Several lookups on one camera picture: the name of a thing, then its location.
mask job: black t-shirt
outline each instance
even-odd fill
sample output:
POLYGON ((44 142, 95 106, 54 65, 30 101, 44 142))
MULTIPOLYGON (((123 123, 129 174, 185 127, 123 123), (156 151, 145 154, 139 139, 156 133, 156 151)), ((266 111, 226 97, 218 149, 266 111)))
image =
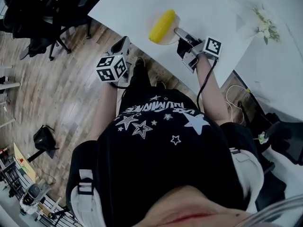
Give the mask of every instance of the black t-shirt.
POLYGON ((80 146, 90 150, 82 161, 95 169, 107 226, 135 225, 158 199, 184 185, 227 208, 247 208, 229 148, 257 156, 251 132, 235 123, 219 127, 178 91, 127 92, 97 142, 80 146))

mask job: chair wheel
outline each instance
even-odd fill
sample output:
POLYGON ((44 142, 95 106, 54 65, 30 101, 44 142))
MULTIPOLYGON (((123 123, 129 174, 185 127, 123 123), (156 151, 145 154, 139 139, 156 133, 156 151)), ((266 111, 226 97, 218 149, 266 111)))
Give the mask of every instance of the chair wheel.
POLYGON ((48 217, 49 217, 50 219, 57 219, 57 215, 54 214, 54 213, 49 213, 49 214, 48 214, 48 217))

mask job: wooden floor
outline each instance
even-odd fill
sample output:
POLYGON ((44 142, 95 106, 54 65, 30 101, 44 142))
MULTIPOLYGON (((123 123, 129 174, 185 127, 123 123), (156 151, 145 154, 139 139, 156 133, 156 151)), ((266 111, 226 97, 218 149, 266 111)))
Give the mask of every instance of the wooden floor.
MULTIPOLYGON (((85 39, 85 27, 70 30, 63 34, 66 44, 72 49, 66 54, 62 47, 55 47, 54 61, 49 61, 48 52, 34 58, 19 60, 20 53, 27 47, 29 39, 15 39, 10 35, 0 34, 0 65, 13 65, 13 69, 0 71, 0 75, 9 76, 12 82, 20 82, 21 86, 8 89, 10 105, 8 112, 0 109, 0 124, 11 117, 16 122, 0 129, 0 148, 17 144, 25 156, 36 152, 33 142, 34 133, 43 124, 55 129, 54 137, 59 150, 53 159, 45 153, 34 161, 39 176, 48 183, 56 179, 50 196, 55 200, 61 196, 65 199, 65 186, 68 179, 70 160, 73 149, 84 141, 90 131, 98 100, 101 83, 94 72, 95 60, 105 49, 120 37, 94 21, 90 40, 85 39)), ((142 56, 152 83, 163 80, 168 88, 176 88, 194 101, 196 97, 177 78, 172 76, 161 65, 132 46, 129 61, 142 56)), ((225 95, 230 85, 241 85, 234 74, 222 87, 225 95)), ((229 92, 229 100, 237 104, 242 100, 249 112, 253 112, 254 104, 245 90, 233 87, 229 92)), ((234 121, 241 122, 242 114, 234 108, 234 121)))

